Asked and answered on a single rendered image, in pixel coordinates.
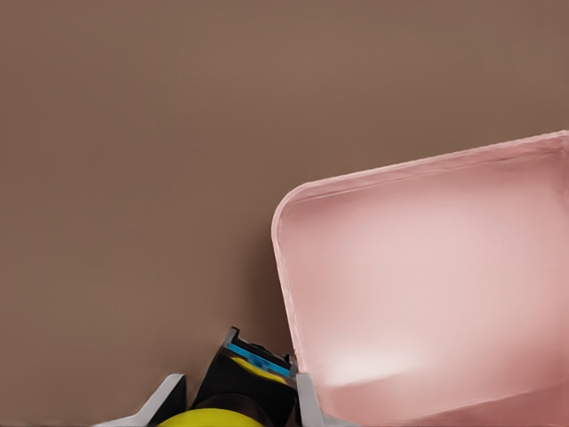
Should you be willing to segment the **pink storage box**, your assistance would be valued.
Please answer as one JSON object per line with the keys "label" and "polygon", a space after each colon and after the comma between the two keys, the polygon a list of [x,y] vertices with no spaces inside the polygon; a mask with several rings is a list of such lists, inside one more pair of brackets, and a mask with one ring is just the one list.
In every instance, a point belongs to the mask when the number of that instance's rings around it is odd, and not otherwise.
{"label": "pink storage box", "polygon": [[305,183],[271,235],[327,415],[569,427],[569,131]]}

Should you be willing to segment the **yellow button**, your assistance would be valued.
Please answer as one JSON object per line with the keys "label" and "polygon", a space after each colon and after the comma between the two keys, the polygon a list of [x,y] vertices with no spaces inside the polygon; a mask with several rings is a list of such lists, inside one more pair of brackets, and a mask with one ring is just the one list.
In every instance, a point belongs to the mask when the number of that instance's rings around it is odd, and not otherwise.
{"label": "yellow button", "polygon": [[292,427],[301,424],[296,375],[291,353],[280,356],[229,329],[193,400],[184,407],[184,384],[173,404],[160,409],[151,427]]}

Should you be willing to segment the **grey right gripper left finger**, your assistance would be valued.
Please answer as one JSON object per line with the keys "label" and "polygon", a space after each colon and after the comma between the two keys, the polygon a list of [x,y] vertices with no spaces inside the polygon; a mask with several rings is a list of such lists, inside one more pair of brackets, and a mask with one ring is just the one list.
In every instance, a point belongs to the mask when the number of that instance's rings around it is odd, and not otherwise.
{"label": "grey right gripper left finger", "polygon": [[137,413],[92,427],[157,427],[186,410],[187,378],[183,374],[172,374],[162,381]]}

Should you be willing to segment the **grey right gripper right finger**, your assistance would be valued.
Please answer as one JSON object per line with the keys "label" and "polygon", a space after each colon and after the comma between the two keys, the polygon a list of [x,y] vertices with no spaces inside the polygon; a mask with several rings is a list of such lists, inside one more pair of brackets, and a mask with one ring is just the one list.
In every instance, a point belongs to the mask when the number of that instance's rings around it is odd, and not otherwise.
{"label": "grey right gripper right finger", "polygon": [[296,375],[298,408],[302,427],[356,427],[354,423],[327,415],[320,407],[313,378]]}

